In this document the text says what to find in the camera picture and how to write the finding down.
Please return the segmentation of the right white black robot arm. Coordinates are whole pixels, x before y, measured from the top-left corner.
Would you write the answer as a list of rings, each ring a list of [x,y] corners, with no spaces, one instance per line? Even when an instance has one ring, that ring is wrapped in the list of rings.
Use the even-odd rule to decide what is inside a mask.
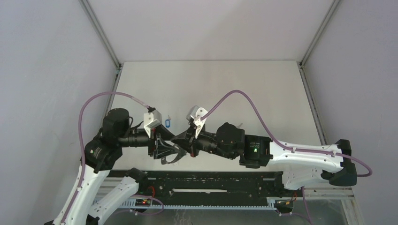
[[[215,133],[193,127],[171,138],[171,142],[196,157],[200,151],[227,159],[239,159],[239,164],[250,169],[269,167],[280,172],[273,183],[279,196],[314,183],[328,182],[337,187],[357,184],[357,170],[349,158],[348,140],[332,145],[313,146],[277,142],[267,136],[247,135],[243,129],[224,123]]]

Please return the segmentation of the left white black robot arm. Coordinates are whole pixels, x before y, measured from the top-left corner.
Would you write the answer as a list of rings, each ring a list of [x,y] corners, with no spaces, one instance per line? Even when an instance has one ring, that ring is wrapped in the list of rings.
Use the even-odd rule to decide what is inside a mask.
[[[160,154],[163,164],[167,163],[169,155],[176,154],[173,163],[185,155],[180,146],[167,143],[173,134],[162,124],[147,133],[145,129],[133,127],[132,121],[129,112],[123,108],[107,113],[97,135],[84,147],[80,174],[73,190],[59,215],[49,221],[49,225],[102,225],[129,197],[148,191],[147,174],[132,168],[105,197],[93,202],[101,184],[122,156],[123,147],[148,147],[151,156]]]

